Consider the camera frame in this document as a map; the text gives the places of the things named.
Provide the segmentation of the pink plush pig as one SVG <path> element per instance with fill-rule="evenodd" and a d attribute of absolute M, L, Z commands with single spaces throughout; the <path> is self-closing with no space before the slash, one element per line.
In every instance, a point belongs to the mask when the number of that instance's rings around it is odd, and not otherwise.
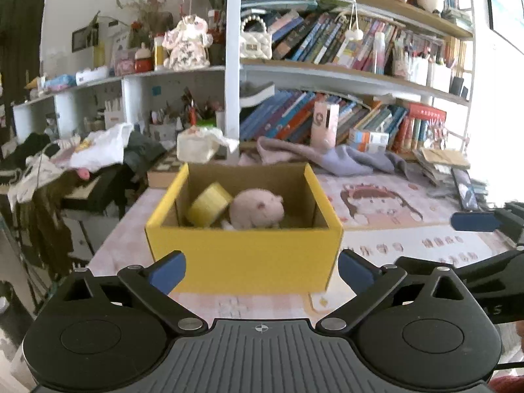
<path fill-rule="evenodd" d="M 235 230 L 278 228 L 285 215 L 282 196 L 266 189 L 247 189 L 229 205 L 229 220 Z"/>

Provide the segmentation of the yellow tape roll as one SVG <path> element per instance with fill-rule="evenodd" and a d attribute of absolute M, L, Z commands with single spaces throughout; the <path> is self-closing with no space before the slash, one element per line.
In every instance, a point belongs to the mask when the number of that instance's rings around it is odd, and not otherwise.
<path fill-rule="evenodd" d="M 207 228 L 214 224 L 229 207 L 233 196 L 215 182 L 201 192 L 187 211 L 187 221 L 193 226 Z"/>

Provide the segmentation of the black smartphone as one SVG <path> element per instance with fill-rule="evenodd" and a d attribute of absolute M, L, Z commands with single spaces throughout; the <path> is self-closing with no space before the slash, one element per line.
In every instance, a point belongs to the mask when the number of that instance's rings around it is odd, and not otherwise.
<path fill-rule="evenodd" d="M 477 211 L 479 204 L 468 172 L 464 169 L 452 168 L 451 174 L 458 191 L 461 208 L 464 211 Z"/>

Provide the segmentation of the pink pencil holder box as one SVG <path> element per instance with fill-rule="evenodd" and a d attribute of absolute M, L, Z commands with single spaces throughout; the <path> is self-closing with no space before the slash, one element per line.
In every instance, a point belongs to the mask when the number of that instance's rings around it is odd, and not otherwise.
<path fill-rule="evenodd" d="M 310 146 L 327 151 L 336 145 L 339 105 L 317 101 L 313 109 Z"/>

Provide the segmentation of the red dictionary books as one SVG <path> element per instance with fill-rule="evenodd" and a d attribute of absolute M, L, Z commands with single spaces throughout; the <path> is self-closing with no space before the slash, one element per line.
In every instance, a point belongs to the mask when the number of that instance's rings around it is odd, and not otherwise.
<path fill-rule="evenodd" d="M 424 147 L 430 128 L 443 127 L 447 113 L 430 105 L 401 100 L 402 117 L 394 135 L 392 150 L 406 154 Z"/>

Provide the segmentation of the white charger plug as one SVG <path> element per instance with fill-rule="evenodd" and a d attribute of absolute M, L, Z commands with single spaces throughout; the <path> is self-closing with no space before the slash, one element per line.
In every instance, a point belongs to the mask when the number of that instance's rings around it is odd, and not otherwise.
<path fill-rule="evenodd" d="M 230 224 L 226 219 L 223 219 L 221 221 L 221 227 L 222 227 L 223 230 L 234 231 L 233 225 Z"/>

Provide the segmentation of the row of blue books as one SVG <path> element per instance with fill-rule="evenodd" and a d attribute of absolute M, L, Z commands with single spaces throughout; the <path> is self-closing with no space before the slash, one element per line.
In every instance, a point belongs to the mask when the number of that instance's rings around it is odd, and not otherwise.
<path fill-rule="evenodd" d="M 241 110 L 240 140 L 251 142 L 266 137 L 308 144 L 312 127 L 319 126 L 322 121 L 322 115 L 314 112 L 317 103 L 338 107 L 335 121 L 338 145 L 349 139 L 353 129 L 394 133 L 407 112 L 401 105 L 372 108 L 347 96 L 318 91 L 278 90 L 258 105 Z"/>

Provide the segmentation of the yellow cardboard box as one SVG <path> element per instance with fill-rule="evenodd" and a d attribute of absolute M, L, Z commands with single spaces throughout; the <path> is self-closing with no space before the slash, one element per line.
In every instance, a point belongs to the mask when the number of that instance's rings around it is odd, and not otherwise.
<path fill-rule="evenodd" d="M 196 227 L 187 211 L 212 184 L 230 195 L 259 188 L 282 197 L 277 228 Z M 343 226 L 307 163 L 184 165 L 146 223 L 152 257 L 180 251 L 187 262 L 178 290 L 193 294 L 307 294 L 326 289 Z"/>

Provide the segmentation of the pink doll figurine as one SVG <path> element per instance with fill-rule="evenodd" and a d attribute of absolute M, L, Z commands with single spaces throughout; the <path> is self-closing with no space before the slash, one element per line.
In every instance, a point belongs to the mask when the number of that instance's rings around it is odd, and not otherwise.
<path fill-rule="evenodd" d="M 164 34 L 162 47 L 169 52 L 169 57 L 163 66 L 173 71 L 207 68 L 211 65 L 208 48 L 212 44 L 208 23 L 195 14 L 187 15 Z"/>

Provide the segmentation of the white quilted handbag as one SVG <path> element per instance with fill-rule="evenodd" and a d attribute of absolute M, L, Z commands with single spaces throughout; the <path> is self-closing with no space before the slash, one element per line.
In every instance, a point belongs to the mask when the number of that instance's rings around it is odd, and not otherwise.
<path fill-rule="evenodd" d="M 245 27 L 251 21 L 257 22 L 262 30 L 246 32 Z M 257 15 L 250 15 L 242 21 L 240 33 L 240 57 L 250 60 L 271 60 L 273 56 L 273 36 L 267 31 L 267 25 Z"/>

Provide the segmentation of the pink printed tablecloth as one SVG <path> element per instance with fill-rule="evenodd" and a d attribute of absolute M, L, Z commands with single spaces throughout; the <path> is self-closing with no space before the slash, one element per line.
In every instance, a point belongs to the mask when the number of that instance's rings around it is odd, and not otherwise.
<path fill-rule="evenodd" d="M 429 198 L 421 183 L 412 184 L 389 175 L 357 178 L 319 175 L 318 178 L 344 224 L 341 246 L 365 254 L 373 264 L 390 264 L 405 254 L 464 266 L 510 248 L 499 233 L 454 231 L 449 224 L 454 205 L 447 200 Z M 423 214 L 423 222 L 396 227 L 356 224 L 349 219 L 339 197 L 341 187 L 353 182 L 377 184 L 399 193 Z M 114 275 L 129 264 L 148 266 L 152 263 L 145 225 L 164 194 L 162 189 L 146 189 L 91 259 L 89 267 L 93 274 Z M 338 275 L 333 275 L 326 291 L 316 294 L 193 294 L 176 288 L 171 297 L 208 321 L 213 318 L 310 318 L 316 322 L 352 298 L 353 291 Z"/>

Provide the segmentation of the white clothes pile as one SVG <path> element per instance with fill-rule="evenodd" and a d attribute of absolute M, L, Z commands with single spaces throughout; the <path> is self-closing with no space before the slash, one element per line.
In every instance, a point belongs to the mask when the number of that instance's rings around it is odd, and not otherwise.
<path fill-rule="evenodd" d="M 8 185 L 11 209 L 32 200 L 35 191 L 68 171 L 96 174 L 100 169 L 124 165 L 136 175 L 145 174 L 166 152 L 133 125 L 122 122 L 108 130 L 91 132 L 86 138 L 51 138 L 32 133 L 1 162 L 1 182 Z"/>

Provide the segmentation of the wooden chessboard box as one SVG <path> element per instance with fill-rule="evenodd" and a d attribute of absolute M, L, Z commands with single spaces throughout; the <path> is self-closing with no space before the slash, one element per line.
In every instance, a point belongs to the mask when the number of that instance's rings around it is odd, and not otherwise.
<path fill-rule="evenodd" d="M 167 189 L 182 165 L 183 162 L 178 160 L 176 150 L 168 151 L 147 172 L 148 186 L 155 189 Z"/>

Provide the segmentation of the orange white medicine boxes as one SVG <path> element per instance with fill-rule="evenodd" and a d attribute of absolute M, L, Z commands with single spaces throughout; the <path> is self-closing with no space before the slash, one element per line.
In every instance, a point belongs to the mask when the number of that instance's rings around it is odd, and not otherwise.
<path fill-rule="evenodd" d="M 347 144 L 359 152 L 384 152 L 388 146 L 390 135 L 379 131 L 356 130 L 349 131 Z"/>

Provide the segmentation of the tissue pack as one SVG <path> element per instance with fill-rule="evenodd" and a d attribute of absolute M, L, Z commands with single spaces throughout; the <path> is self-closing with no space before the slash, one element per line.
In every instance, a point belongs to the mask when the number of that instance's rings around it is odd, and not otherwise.
<path fill-rule="evenodd" d="M 233 153 L 239 144 L 238 139 L 227 138 L 216 127 L 192 126 L 177 135 L 177 158 L 186 163 L 207 163 L 221 146 Z"/>

